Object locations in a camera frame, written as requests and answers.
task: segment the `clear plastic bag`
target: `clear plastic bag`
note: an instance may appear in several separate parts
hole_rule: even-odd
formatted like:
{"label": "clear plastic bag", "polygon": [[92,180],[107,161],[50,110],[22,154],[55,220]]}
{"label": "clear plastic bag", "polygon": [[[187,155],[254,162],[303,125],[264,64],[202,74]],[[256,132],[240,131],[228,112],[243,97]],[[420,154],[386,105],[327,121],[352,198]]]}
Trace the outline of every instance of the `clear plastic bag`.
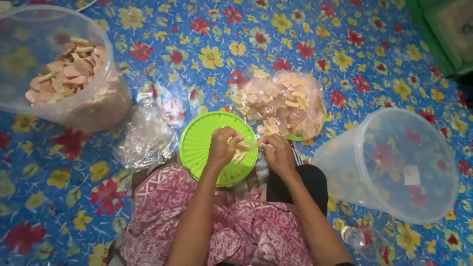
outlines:
{"label": "clear plastic bag", "polygon": [[322,84],[304,73],[279,71],[274,77],[255,71],[234,91],[235,109],[250,123],[260,122],[260,135],[279,134],[309,139],[324,123]]}
{"label": "clear plastic bag", "polygon": [[161,164],[177,150],[179,140],[158,101],[147,101],[132,110],[124,140],[114,149],[115,158],[126,168]]}

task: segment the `floral mat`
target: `floral mat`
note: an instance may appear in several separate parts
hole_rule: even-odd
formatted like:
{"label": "floral mat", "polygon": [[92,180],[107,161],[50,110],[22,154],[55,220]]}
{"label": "floral mat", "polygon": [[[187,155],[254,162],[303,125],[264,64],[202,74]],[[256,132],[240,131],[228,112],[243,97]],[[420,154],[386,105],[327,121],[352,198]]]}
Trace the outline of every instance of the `floral mat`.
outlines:
{"label": "floral mat", "polygon": [[[99,0],[84,14],[107,31],[134,95],[174,96],[167,102],[178,129],[198,114],[231,111],[228,93],[255,69],[312,72],[324,84],[323,133],[298,144],[307,162],[318,146],[377,109],[425,117],[455,150],[460,170],[458,201],[448,215],[409,225],[330,199],[329,220],[336,230],[346,224],[383,232],[392,250],[381,265],[473,263],[473,116],[454,83],[442,78],[403,0]],[[58,27],[46,38],[60,42],[66,34]],[[21,30],[18,37],[25,37]],[[117,136],[0,113],[2,265],[103,264],[131,216],[131,173],[112,156]],[[375,265],[350,252],[357,264]]]}

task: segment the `empty plastic bucket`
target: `empty plastic bucket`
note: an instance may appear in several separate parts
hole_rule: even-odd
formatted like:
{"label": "empty plastic bucket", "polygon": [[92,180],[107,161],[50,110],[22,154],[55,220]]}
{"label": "empty plastic bucket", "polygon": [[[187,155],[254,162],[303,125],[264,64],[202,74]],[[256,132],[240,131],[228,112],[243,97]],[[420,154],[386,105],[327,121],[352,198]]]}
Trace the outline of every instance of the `empty plastic bucket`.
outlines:
{"label": "empty plastic bucket", "polygon": [[[101,71],[77,94],[31,106],[25,98],[31,79],[55,61],[73,37],[105,48]],[[115,65],[112,44],[96,22],[51,5],[26,5],[0,12],[0,109],[91,132],[113,127],[125,118],[130,106],[131,95]]]}
{"label": "empty plastic bucket", "polygon": [[331,197],[409,223],[440,220],[458,194],[458,170],[444,137],[404,109],[369,114],[318,148],[312,163],[325,173]]}

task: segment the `hand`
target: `hand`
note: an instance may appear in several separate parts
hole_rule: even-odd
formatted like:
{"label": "hand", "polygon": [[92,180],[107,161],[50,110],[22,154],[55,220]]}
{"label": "hand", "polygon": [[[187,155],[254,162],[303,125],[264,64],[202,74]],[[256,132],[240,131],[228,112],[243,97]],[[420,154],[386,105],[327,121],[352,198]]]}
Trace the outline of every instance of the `hand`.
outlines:
{"label": "hand", "polygon": [[207,165],[216,167],[221,171],[229,164],[237,150],[237,144],[244,139],[235,129],[226,126],[224,128],[217,127],[212,133],[212,140],[209,148],[209,158]]}
{"label": "hand", "polygon": [[258,147],[263,150],[264,160],[282,180],[287,181],[288,177],[298,176],[294,175],[296,166],[291,146],[283,137],[277,134],[264,137],[258,141]]}

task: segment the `person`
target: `person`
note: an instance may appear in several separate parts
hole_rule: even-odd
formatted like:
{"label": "person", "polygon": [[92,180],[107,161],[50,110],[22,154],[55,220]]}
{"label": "person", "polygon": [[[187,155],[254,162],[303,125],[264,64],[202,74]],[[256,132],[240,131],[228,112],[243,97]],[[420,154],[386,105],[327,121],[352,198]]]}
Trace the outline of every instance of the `person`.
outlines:
{"label": "person", "polygon": [[127,266],[353,266],[326,218],[324,174],[296,166],[282,137],[258,141],[271,169],[265,191],[243,200],[215,193],[242,140],[231,127],[217,128],[199,182],[183,166],[168,164],[136,188],[121,247]]}

